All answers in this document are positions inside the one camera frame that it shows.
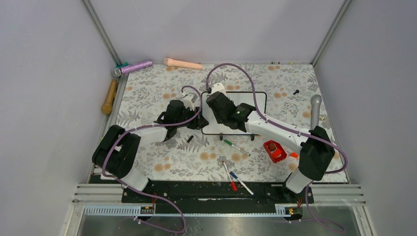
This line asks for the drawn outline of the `small black-framed whiteboard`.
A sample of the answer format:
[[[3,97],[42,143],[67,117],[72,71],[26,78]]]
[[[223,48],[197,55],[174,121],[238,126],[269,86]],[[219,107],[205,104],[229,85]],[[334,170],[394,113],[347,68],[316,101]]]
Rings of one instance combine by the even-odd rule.
[[[248,105],[254,106],[253,93],[249,91],[231,91],[227,92],[228,97],[234,102],[235,105],[240,103],[246,103]],[[209,97],[209,93],[204,91],[202,93],[203,99],[203,108],[202,116],[208,121],[208,125],[202,128],[202,133],[205,135],[218,135],[218,136],[249,136],[250,140],[255,139],[255,134],[245,133],[238,129],[233,130],[223,124],[217,123],[214,113],[211,108],[206,103],[206,99]],[[258,108],[265,113],[267,106],[267,94],[263,91],[256,92],[256,98],[258,101]]]

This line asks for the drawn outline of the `black marker cap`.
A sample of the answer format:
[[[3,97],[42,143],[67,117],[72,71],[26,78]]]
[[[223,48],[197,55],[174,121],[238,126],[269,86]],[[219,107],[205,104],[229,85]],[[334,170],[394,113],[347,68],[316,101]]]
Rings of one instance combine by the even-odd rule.
[[[187,139],[187,143],[190,143],[192,141],[192,139],[194,138],[193,135],[191,135],[188,139]]]

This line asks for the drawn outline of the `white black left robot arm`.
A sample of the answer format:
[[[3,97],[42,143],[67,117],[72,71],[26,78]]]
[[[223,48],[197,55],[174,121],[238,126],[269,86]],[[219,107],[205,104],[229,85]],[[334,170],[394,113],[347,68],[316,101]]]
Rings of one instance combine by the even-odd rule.
[[[150,179],[133,167],[138,148],[165,142],[182,127],[199,130],[209,125],[201,111],[201,107],[172,100],[152,125],[131,129],[129,133],[119,125],[112,125],[94,151],[92,163],[123,185],[134,188],[133,194],[140,202],[147,202],[153,191],[148,186]]]

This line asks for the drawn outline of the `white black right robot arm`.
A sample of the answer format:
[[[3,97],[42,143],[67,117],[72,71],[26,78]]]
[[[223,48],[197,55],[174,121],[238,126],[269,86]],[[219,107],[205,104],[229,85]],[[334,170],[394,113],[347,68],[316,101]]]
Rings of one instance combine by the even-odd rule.
[[[284,182],[284,200],[295,202],[308,184],[322,180],[335,155],[334,146],[323,128],[296,128],[273,118],[268,119],[255,106],[246,103],[237,105],[218,91],[209,95],[206,103],[217,123],[276,141],[299,155],[298,167]]]

